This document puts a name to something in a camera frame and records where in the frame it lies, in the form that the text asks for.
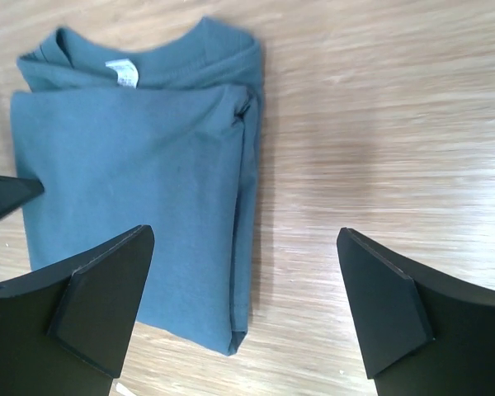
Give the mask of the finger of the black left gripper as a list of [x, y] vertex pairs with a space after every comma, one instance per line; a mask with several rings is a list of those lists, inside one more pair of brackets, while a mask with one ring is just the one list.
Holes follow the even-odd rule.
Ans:
[[43, 193], [37, 179], [0, 176], [0, 221]]

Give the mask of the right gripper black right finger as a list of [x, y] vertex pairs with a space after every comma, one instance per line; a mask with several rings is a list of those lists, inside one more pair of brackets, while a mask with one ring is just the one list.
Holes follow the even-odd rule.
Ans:
[[337, 252], [379, 395], [495, 395], [495, 290], [343, 228]]

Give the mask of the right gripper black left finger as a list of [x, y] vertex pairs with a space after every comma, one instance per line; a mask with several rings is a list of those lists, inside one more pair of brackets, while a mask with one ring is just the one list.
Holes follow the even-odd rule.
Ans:
[[140, 225], [0, 282], [0, 395], [107, 395], [120, 377], [153, 255]]

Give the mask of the teal blue t-shirt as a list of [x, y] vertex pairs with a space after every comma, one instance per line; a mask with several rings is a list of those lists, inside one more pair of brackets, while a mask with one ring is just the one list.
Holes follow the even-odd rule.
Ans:
[[210, 17], [129, 53], [60, 27], [17, 66], [16, 172], [38, 270], [139, 224], [155, 247], [137, 319], [226, 356], [248, 333], [262, 48]]

